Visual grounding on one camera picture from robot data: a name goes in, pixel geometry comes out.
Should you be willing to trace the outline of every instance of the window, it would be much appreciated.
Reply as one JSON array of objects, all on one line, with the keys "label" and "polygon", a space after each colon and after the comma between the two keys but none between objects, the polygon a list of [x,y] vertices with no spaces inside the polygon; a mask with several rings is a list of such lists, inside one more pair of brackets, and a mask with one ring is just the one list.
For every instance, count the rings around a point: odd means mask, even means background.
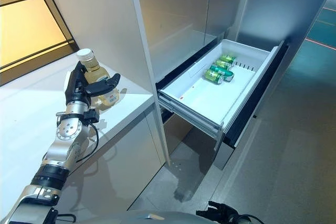
[{"label": "window", "polygon": [[0,86],[78,50],[54,0],[0,0]]}]

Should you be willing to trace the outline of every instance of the refrigerator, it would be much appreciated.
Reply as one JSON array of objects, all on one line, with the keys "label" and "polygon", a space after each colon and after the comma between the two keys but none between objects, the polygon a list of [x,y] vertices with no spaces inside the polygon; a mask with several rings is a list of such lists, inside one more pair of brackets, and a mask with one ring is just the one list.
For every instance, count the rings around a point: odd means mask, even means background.
[{"label": "refrigerator", "polygon": [[[139,0],[159,104],[216,140],[223,168],[326,0]],[[231,82],[204,72],[237,57]]]}]

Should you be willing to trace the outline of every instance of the white drawer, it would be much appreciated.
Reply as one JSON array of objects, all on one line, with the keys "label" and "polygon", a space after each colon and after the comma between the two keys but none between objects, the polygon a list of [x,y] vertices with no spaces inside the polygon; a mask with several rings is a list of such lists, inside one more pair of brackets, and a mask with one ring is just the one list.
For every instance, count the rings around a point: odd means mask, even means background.
[{"label": "white drawer", "polygon": [[[275,46],[268,52],[224,39],[159,90],[159,102],[206,134],[220,139],[237,118],[279,49],[280,46]],[[204,72],[223,53],[237,57],[236,65],[231,68],[235,76],[231,82],[216,85],[204,79]]]}]

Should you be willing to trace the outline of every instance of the white countertop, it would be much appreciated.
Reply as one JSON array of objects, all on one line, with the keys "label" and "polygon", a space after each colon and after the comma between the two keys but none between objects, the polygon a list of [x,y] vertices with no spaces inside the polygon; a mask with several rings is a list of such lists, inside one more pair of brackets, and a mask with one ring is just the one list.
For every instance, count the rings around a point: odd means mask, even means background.
[{"label": "white countertop", "polygon": [[[76,63],[70,55],[0,87],[0,219],[30,184],[55,139],[55,114],[66,107],[64,78]],[[124,76],[117,88],[119,101],[96,124],[99,148],[154,102],[153,94]]]}]

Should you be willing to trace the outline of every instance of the gray floor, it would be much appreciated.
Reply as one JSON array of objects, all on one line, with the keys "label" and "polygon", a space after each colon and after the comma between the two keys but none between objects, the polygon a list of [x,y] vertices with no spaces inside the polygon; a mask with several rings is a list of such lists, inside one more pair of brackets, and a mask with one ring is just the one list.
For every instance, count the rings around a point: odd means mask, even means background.
[{"label": "gray floor", "polygon": [[336,50],[305,41],[223,170],[193,128],[131,209],[194,213],[212,199],[265,223],[336,221]]},{"label": "gray floor", "polygon": [[155,209],[194,214],[204,209],[222,177],[212,165],[215,141],[192,128],[130,210]]}]

